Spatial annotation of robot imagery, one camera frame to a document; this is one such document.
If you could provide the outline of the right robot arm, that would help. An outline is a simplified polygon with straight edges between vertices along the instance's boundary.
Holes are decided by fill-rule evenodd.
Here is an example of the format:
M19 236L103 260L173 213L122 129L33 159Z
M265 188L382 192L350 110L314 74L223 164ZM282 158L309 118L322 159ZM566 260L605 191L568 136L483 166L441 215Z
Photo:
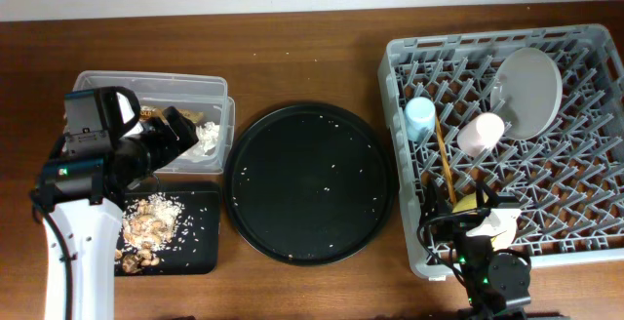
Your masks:
M454 213L436 183L427 184L416 237L464 287L470 306L457 311L459 319L527 317L530 257L510 248L496 249L491 242L517 225L520 212L515 196L498 194L480 180L476 206Z

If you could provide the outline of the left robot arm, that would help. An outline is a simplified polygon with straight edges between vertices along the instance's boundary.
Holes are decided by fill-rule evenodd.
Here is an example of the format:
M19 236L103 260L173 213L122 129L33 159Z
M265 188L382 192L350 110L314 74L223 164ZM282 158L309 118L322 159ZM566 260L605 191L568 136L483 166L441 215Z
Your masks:
M198 141L194 123L175 107L138 134L136 94L120 86L64 97L67 130L30 191L45 228L48 319L111 319L114 255L125 193Z

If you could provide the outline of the white tissue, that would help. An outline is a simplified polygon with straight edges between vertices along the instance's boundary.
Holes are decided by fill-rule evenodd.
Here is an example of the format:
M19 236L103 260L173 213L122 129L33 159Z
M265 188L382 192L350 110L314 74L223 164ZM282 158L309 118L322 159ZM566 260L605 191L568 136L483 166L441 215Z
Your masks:
M203 157L207 156L218 143L220 126L214 122L207 122L196 128L198 142L181 154L182 157Z

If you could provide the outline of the yellow bowl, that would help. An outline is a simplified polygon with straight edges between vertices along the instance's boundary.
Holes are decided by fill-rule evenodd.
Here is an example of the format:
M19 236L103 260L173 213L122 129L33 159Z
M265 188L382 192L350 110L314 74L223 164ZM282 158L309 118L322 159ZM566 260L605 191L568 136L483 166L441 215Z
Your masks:
M477 193L462 198L453 208L453 213L461 213L477 208ZM495 251L507 249L515 240L517 219L521 214L520 208L488 208L485 217L476 227L468 227L467 237L488 236ZM465 250L464 242L453 242L458 253Z

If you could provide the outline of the wooden chopstick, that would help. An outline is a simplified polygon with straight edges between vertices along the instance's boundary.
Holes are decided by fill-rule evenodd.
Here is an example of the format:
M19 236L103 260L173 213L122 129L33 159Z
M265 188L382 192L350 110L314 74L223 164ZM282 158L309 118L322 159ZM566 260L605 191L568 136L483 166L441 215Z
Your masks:
M457 199L453 187L452 182L452 173L449 167L448 155L446 152L446 146L443 137L443 131L438 117L435 117L435 130L436 130L436 139L441 153L442 165L443 165L443 173L445 176L445 181L448 188L448 196L452 206L457 204Z

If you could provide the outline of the blue plastic cup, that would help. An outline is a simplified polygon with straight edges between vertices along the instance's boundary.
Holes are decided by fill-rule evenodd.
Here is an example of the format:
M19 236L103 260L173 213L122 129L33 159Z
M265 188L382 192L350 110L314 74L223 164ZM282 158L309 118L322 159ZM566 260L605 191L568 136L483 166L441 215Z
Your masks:
M435 105L424 97L411 99L405 107L404 115L408 139L422 143L435 128Z

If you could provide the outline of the pink plastic cup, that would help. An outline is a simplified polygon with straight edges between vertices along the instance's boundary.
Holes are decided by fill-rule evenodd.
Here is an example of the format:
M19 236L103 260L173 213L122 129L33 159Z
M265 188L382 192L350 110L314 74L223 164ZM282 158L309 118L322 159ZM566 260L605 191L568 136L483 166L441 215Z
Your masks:
M496 146L505 130L503 120L496 114L486 112L465 125L457 135L460 150L471 157L477 157L485 150Z

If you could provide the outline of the grey round plate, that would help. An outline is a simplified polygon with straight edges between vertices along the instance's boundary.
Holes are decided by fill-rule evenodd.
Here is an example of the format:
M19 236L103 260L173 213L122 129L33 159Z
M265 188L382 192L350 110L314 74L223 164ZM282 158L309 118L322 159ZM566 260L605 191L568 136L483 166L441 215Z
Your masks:
M529 140L549 128L562 97L563 79L555 62L536 48L522 48L498 67L489 103L511 125L506 137Z

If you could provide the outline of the nut shell food scraps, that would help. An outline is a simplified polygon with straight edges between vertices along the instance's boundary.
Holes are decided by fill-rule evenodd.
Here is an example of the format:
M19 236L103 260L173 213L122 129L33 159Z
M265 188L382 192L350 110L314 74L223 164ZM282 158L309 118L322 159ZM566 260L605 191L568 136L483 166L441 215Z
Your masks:
M163 266L165 252L173 252L185 208L176 197L154 193L132 201L122 216L121 247L115 265L125 274L143 273Z

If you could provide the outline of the gold snack wrapper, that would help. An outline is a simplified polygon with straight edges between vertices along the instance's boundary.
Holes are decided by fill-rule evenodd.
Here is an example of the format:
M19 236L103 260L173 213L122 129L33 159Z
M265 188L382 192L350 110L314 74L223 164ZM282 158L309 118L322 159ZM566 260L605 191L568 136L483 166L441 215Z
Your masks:
M166 122L167 119L163 114L163 111L163 108L143 105L140 110L139 120L144 122L150 118L160 118L163 122ZM192 121L194 124L200 123L204 119L204 113L201 111L193 111L179 108L178 112L190 121Z

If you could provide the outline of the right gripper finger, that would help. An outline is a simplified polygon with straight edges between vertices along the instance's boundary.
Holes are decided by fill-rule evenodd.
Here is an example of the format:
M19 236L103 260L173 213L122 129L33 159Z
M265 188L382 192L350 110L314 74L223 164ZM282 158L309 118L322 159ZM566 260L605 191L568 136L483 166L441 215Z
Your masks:
M478 180L476 183L476 201L478 208L499 208L506 204L506 201L482 180Z
M427 182L423 211L425 216L437 216L447 212L447 202L434 180Z

